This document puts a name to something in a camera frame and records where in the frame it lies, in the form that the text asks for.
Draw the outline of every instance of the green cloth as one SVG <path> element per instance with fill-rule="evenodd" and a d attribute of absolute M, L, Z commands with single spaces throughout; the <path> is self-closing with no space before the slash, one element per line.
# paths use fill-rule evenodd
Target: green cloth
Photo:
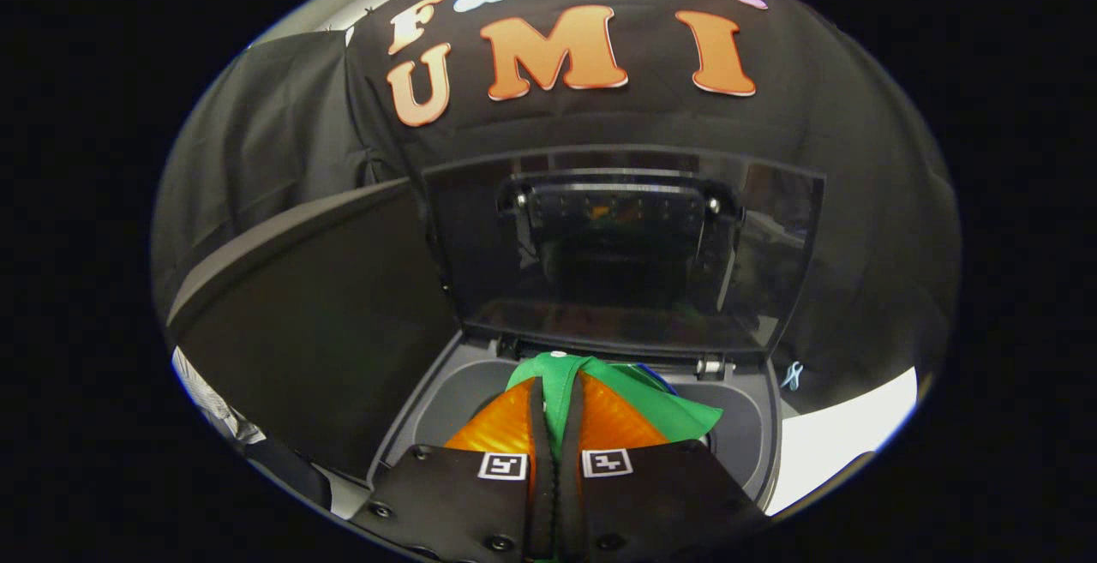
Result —
<path fill-rule="evenodd" d="M 545 397 L 545 421 L 552 438 L 553 459 L 559 461 L 564 427 L 572 398 L 572 385 L 579 372 L 587 372 L 617 392 L 663 433 L 668 441 L 703 437 L 724 410 L 687 401 L 666 392 L 651 375 L 631 364 L 608 364 L 597 358 L 553 357 L 541 353 L 518 364 L 507 382 L 507 390 L 541 376 Z"/>

